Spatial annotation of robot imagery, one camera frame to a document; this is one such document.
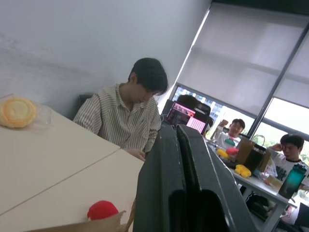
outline paper bag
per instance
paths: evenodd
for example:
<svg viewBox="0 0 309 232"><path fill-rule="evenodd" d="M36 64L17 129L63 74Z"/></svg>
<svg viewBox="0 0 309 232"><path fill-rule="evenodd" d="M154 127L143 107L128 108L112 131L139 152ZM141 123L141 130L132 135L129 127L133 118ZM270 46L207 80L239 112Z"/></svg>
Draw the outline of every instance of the paper bag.
<svg viewBox="0 0 309 232"><path fill-rule="evenodd" d="M254 145L255 145L255 142L252 142L247 138L242 138L242 140L240 141L239 152L236 155L236 162L238 164L244 164L246 162L247 157L249 156ZM263 160L262 160L260 166L258 167L258 170L260 172L265 171L265 168L266 168L267 163L269 161L270 155L271 155L271 153L267 149L266 154L264 155Z"/></svg>
<svg viewBox="0 0 309 232"><path fill-rule="evenodd" d="M122 232L124 226L120 220L124 211L102 220L81 222L76 224L33 230L29 232Z"/></svg>

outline young man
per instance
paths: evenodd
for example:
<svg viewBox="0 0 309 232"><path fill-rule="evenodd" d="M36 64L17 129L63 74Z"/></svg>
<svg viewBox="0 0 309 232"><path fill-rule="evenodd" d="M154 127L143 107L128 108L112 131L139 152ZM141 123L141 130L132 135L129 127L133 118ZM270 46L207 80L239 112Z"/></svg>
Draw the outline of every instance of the young man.
<svg viewBox="0 0 309 232"><path fill-rule="evenodd" d="M154 58L138 60L128 82L102 89L86 100L74 122L145 160L161 120L153 96L168 89L167 75Z"/></svg>
<svg viewBox="0 0 309 232"><path fill-rule="evenodd" d="M286 134L280 139L280 143L269 147L274 151L283 151L283 154L272 152L275 156L274 163L276 165L277 179L281 182L285 181L287 175L297 163L306 165L299 158L299 154L303 149L304 139L299 135ZM302 182L301 189L309 190L309 168L307 167L306 176Z"/></svg>
<svg viewBox="0 0 309 232"><path fill-rule="evenodd" d="M226 120L223 120L219 123L219 126L224 127L226 124ZM222 132L217 139L217 144L223 146L226 139L232 138L235 146L237 146L240 142L238 135L245 129L245 126L245 122L242 119L234 119L230 125L230 131L228 133Z"/></svg>

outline wall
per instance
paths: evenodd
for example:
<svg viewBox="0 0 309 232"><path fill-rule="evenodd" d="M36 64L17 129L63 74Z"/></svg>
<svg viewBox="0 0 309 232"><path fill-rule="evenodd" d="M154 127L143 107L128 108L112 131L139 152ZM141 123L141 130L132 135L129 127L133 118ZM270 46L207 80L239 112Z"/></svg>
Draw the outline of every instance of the wall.
<svg viewBox="0 0 309 232"><path fill-rule="evenodd" d="M126 81L158 58L172 86L210 0L2 0L0 96L72 117L77 96Z"/></svg>

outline laptop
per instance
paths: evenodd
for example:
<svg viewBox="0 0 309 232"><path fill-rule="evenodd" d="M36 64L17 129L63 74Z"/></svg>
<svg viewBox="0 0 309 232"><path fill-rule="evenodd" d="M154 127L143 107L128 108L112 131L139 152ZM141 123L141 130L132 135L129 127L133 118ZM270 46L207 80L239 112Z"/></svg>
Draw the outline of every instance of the laptop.
<svg viewBox="0 0 309 232"><path fill-rule="evenodd" d="M166 117L166 122L174 126L178 124L186 125L198 130L200 134L203 134L208 124L208 117L209 116L200 109L189 109L175 101Z"/></svg>

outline white table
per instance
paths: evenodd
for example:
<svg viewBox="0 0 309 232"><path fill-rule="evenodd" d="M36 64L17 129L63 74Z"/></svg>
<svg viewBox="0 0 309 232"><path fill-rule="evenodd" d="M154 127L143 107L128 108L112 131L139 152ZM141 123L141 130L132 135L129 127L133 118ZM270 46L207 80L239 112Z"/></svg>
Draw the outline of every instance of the white table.
<svg viewBox="0 0 309 232"><path fill-rule="evenodd" d="M278 194L278 189L266 185L263 181L256 177L251 176L249 178L244 178L235 173L233 169L230 169L230 171L232 172L236 182L247 188L243 194L244 200L246 200L250 195L250 192L253 191L276 203L275 208L271 211L267 220L263 224L263 228L261 230L262 232L271 232L274 229L286 206L291 205L297 208L296 204L292 200L288 200Z"/></svg>
<svg viewBox="0 0 309 232"><path fill-rule="evenodd" d="M143 162L53 112L40 133L0 127L0 231L86 220L97 201L128 219Z"/></svg>

